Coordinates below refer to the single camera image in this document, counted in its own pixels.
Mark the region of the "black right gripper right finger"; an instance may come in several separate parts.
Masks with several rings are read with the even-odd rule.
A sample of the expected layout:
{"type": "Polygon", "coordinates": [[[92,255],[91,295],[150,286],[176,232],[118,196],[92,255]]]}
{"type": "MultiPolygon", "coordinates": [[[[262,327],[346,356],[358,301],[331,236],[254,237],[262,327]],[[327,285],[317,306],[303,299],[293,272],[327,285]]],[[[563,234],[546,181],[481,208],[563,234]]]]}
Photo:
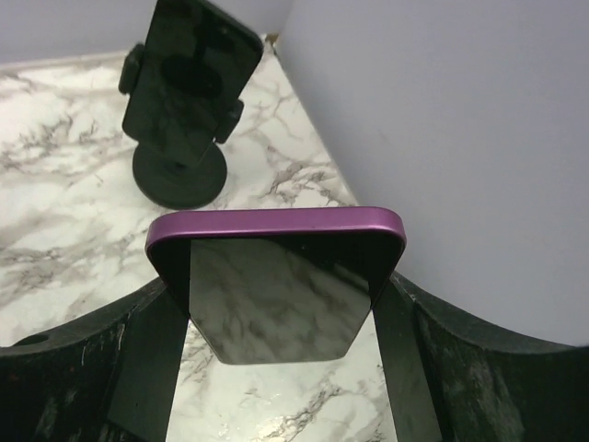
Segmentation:
{"type": "Polygon", "coordinates": [[[399,441],[587,440],[587,347],[495,326],[398,273],[375,329],[399,441]]]}

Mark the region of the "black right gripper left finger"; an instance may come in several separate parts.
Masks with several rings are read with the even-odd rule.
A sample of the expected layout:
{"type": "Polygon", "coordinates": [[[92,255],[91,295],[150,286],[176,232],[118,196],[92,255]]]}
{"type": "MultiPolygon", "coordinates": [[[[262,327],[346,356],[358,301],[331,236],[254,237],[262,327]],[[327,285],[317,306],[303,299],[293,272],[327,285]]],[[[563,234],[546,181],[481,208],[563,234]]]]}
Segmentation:
{"type": "Polygon", "coordinates": [[[188,323],[156,279],[2,348],[2,440],[165,440],[188,323]]]}

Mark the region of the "purple phone with dark screen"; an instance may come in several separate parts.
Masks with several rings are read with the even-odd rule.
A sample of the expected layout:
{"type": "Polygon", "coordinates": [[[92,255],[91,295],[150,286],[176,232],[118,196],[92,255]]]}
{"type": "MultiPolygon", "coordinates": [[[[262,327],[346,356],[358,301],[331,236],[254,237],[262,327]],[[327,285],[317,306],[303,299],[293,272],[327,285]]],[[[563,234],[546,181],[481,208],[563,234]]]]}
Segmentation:
{"type": "Polygon", "coordinates": [[[406,242],[379,207],[180,211],[145,252],[217,358],[244,366],[344,357],[406,242]]]}

